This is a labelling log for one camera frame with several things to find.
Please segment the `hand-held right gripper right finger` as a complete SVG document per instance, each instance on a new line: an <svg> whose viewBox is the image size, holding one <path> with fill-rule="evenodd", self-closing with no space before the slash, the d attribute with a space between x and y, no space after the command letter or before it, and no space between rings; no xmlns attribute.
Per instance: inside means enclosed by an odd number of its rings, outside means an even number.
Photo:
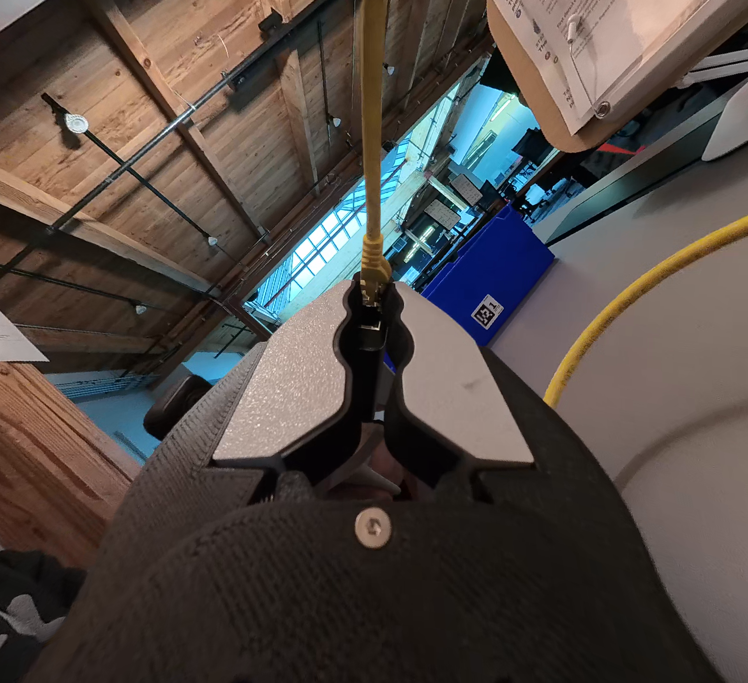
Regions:
<svg viewBox="0 0 748 683"><path fill-rule="evenodd" d="M435 489L451 473L532 468L529 445L467 331L403 282L388 286L382 312L395 369L385 442L406 471Z"/></svg>

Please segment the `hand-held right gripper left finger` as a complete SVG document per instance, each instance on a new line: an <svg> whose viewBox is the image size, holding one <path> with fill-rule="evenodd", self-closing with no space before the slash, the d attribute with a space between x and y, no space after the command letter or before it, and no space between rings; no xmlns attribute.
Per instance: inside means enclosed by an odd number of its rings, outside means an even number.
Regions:
<svg viewBox="0 0 748 683"><path fill-rule="evenodd" d="M302 472L321 483L356 451L353 375L340 345L355 284L343 280L273 334L212 455L224 468Z"/></svg>

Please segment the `blue plastic bin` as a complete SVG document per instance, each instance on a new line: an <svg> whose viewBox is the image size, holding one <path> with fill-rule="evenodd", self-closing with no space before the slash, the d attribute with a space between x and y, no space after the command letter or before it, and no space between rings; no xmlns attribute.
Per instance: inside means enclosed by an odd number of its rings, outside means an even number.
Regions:
<svg viewBox="0 0 748 683"><path fill-rule="evenodd" d="M422 295L481 347L491 344L554 263L553 252L511 205L458 249Z"/></svg>

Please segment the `grey desk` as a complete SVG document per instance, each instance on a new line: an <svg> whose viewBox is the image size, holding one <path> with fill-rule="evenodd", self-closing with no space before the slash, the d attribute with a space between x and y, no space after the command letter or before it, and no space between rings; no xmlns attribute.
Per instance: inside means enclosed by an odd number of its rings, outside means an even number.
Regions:
<svg viewBox="0 0 748 683"><path fill-rule="evenodd" d="M746 148L698 162L558 242L494 353L543 394L624 288L746 215L746 175ZM746 291L746 239L669 277L595 342L557 408L616 485L726 681L746 681Z"/></svg>

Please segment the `black office chair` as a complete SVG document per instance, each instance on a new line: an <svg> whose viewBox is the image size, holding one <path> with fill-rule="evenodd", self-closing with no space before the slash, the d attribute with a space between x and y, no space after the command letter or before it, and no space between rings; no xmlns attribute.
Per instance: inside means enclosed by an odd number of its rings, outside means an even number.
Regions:
<svg viewBox="0 0 748 683"><path fill-rule="evenodd" d="M174 382L157 397L144 416L145 431L160 442L184 415L213 387L206 379L190 373Z"/></svg>

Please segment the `person's black white jacket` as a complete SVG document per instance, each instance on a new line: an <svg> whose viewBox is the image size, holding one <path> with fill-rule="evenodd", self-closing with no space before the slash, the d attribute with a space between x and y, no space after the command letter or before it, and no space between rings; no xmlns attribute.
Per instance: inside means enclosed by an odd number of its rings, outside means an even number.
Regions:
<svg viewBox="0 0 748 683"><path fill-rule="evenodd" d="M1 681L21 681L67 618L87 577L42 551L1 551Z"/></svg>

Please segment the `wooden post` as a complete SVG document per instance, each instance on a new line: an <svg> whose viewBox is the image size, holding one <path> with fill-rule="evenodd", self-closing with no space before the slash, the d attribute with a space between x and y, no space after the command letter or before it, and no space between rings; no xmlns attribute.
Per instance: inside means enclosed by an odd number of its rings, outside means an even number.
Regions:
<svg viewBox="0 0 748 683"><path fill-rule="evenodd" d="M1 544L88 569L141 466L29 363L1 363Z"/></svg>

